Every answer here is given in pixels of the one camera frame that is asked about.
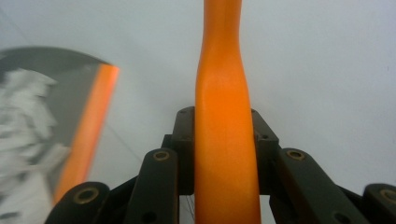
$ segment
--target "metal rivet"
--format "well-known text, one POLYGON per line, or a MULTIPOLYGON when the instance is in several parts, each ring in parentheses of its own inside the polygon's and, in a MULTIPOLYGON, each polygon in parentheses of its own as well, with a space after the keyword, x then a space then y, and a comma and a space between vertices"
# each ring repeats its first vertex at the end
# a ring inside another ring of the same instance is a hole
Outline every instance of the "metal rivet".
POLYGON ((99 190, 94 187, 81 189, 73 198, 73 201, 78 204, 90 203, 99 195, 99 190))
POLYGON ((381 189, 379 193, 390 203, 396 204, 396 191, 391 189, 381 189))
POLYGON ((294 160, 297 160, 297 161, 302 161, 303 159, 305 159, 304 153, 302 153, 300 151, 297 151, 297 150, 289 150, 289 151, 286 152, 286 154, 290 158, 292 158, 294 160))
POLYGON ((170 157, 169 152, 167 151, 158 151, 154 153, 154 160, 156 161, 166 161, 170 157))

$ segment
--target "orange tool handle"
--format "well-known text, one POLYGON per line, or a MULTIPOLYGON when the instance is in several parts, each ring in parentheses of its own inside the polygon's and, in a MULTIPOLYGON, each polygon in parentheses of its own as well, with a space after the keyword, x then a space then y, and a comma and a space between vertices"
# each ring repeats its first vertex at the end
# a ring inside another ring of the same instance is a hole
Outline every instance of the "orange tool handle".
POLYGON ((102 64, 99 67, 71 146, 71 154, 54 193, 54 203, 87 179, 118 72, 119 68, 113 65, 102 64))
POLYGON ((196 223, 261 222, 240 12, 241 0, 205 0, 195 98, 196 223))

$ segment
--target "white wall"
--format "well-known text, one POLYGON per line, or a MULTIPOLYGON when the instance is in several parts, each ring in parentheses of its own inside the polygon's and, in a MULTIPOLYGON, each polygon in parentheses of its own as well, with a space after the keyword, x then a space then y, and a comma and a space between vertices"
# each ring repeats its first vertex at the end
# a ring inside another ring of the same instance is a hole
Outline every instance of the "white wall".
MULTIPOLYGON (((194 103, 203 1, 2 0, 0 10, 1 49, 62 47, 120 67, 106 124, 138 161, 194 103)), ((252 107, 282 147, 357 193, 396 185, 394 1, 245 1, 241 50, 252 107)))

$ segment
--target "orange edge strip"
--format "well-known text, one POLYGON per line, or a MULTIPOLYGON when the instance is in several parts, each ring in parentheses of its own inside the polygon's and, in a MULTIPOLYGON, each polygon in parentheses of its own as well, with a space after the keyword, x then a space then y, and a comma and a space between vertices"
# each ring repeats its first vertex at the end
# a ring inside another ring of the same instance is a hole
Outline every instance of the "orange edge strip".
POLYGON ((119 68, 113 65, 99 66, 71 146, 70 156, 54 193, 55 203, 59 202, 68 190, 87 178, 118 72, 119 68))

